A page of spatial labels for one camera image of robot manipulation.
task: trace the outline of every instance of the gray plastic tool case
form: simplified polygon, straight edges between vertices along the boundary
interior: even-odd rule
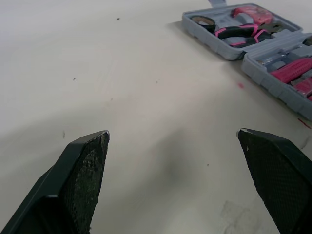
[[[212,8],[185,12],[182,15],[183,27],[202,43],[208,45],[214,52],[220,54],[227,60],[243,59],[242,70],[254,82],[264,87],[274,97],[282,100],[289,108],[301,114],[308,120],[312,120],[312,101],[300,94],[291,85],[285,84],[272,76],[267,68],[257,62],[261,58],[287,54],[300,46],[306,46],[303,42],[312,36],[312,33],[302,33],[302,28],[294,23],[280,17],[272,12],[273,22],[281,22],[285,29],[281,32],[272,34],[272,39],[264,40],[260,43],[234,48],[225,41],[220,40],[214,34],[208,32],[204,27],[195,23],[190,17],[195,15],[212,18],[218,28],[228,26],[240,26],[244,23],[231,16],[232,10],[241,6],[258,6],[253,3],[227,6],[226,0],[210,0]]]

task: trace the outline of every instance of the pink screwdriver handle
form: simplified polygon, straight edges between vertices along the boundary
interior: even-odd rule
[[[303,75],[312,68],[312,58],[298,59],[281,69],[271,72],[271,75],[279,79],[283,83],[289,83],[292,80]]]

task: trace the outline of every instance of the tool case latch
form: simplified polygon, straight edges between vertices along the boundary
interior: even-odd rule
[[[227,6],[226,0],[208,0],[213,8]]]

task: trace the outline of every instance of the red stain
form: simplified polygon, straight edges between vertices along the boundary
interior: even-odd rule
[[[307,125],[303,120],[301,120],[301,119],[299,119],[299,118],[298,118],[298,120],[299,120],[300,122],[302,122],[302,123],[304,124],[304,126],[306,126],[307,128],[311,129],[311,127],[310,127],[309,125]]]
[[[242,83],[237,83],[237,85],[238,85],[238,87],[241,88],[241,89],[245,88],[245,86],[244,86]]]

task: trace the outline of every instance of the pliers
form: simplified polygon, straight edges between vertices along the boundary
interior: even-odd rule
[[[241,26],[221,28],[214,35],[221,40],[232,37],[244,37],[246,38],[245,41],[230,44],[230,46],[235,48],[243,48],[266,39],[271,39],[272,33],[280,32],[283,29],[284,26],[281,23],[269,23],[261,26],[257,24],[243,24]]]

